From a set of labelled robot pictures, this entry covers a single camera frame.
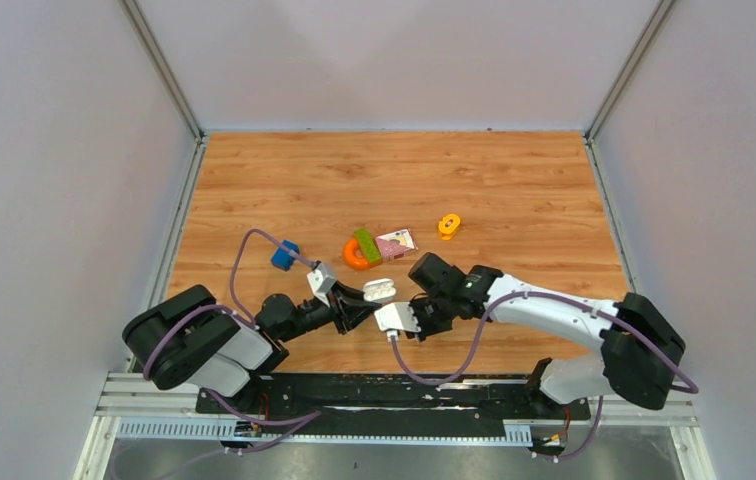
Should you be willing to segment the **white earbud charging case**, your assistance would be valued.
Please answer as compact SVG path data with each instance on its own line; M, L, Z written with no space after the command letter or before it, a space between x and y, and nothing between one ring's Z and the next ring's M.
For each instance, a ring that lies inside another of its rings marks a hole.
M381 278L366 282L363 285L362 291L365 301L382 305L392 302L397 294L395 282L390 278Z

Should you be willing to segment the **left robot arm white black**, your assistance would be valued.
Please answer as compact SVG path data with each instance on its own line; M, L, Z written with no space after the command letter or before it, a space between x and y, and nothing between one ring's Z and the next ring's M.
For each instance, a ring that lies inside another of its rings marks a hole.
M247 413L260 400L260 386L251 378L272 372L289 356L285 342L328 324L344 335L380 307L362 291L335 283L325 301L295 304L273 294L249 326L195 285L130 320L122 340L158 389L212 389L233 411Z

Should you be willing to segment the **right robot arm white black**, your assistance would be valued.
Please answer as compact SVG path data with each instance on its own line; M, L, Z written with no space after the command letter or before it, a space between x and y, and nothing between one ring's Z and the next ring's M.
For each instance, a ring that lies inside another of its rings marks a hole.
M530 327L587 349L581 357L538 362L524 392L527 408L538 417L580 398L611 394L661 410L681 376L684 339L638 293L619 301L584 298L493 267L464 272L434 253L421 257L408 276L422 290L410 306L419 339L450 330L456 319L476 319Z

